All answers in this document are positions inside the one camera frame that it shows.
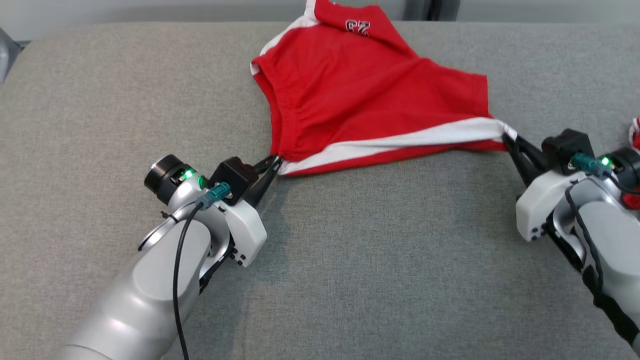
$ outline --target white trim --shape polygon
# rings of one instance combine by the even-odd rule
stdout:
[[[260,55],[262,56],[267,53],[272,47],[278,45],[282,37],[290,31],[291,29],[299,29],[299,28],[310,28],[312,26],[316,26],[320,24],[315,14],[316,10],[316,0],[307,0],[307,7],[305,8],[305,14],[301,17],[298,17],[294,22],[292,22],[283,32],[276,35],[275,38],[272,38],[263,48],[260,50]],[[249,64],[249,69],[251,70],[251,75],[256,75],[260,72],[260,67],[258,65],[251,62]]]
[[[482,140],[502,142],[501,136],[504,133],[513,139],[518,136],[514,129],[500,120],[474,117],[430,127],[414,133],[333,143],[325,147],[321,152],[311,155],[302,161],[284,161],[278,173],[286,175],[330,163],[398,150],[403,147],[466,143]]]
[[[634,145],[634,137],[640,136],[640,117],[634,119],[629,128],[629,143]]]

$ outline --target gray table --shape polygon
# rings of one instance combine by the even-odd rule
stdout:
[[[158,224],[156,158],[267,154],[248,64],[285,25],[94,26],[19,56],[0,88],[0,358],[51,355]],[[397,27],[488,74],[493,115],[534,143],[573,127],[604,152],[640,111],[637,26]],[[192,357],[637,359],[553,243],[519,237],[523,189],[507,154],[459,151],[280,179],[260,256],[224,264],[187,321]]]

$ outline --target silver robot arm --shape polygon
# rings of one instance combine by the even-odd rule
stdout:
[[[269,159],[258,164],[257,170],[267,174],[257,182],[257,171],[237,158],[221,163],[218,170],[223,171],[217,170],[212,180],[172,155],[154,164],[145,185],[168,205],[170,213],[163,213],[164,222],[144,238],[139,252],[100,294],[53,359],[160,359],[178,335],[173,275],[187,217],[202,199],[211,200],[206,195],[220,184],[214,177],[233,183],[225,192],[227,198],[216,198],[197,211],[186,231],[176,287],[181,323],[224,260],[234,259],[247,267],[266,241],[254,207],[279,166],[276,158]]]
[[[590,151],[585,134],[563,134],[545,140],[545,153],[524,139],[506,140],[528,186],[516,202],[518,232],[527,241],[548,236],[556,243],[594,305],[640,357],[640,221],[619,200],[621,184],[640,184],[640,153],[623,148],[596,160],[572,150],[577,141]]]
[[[54,360],[158,360],[169,350],[177,336],[171,265],[184,222],[175,224],[153,247],[125,265]],[[179,270],[182,321],[198,298],[200,268],[210,246],[207,227],[192,221]]]

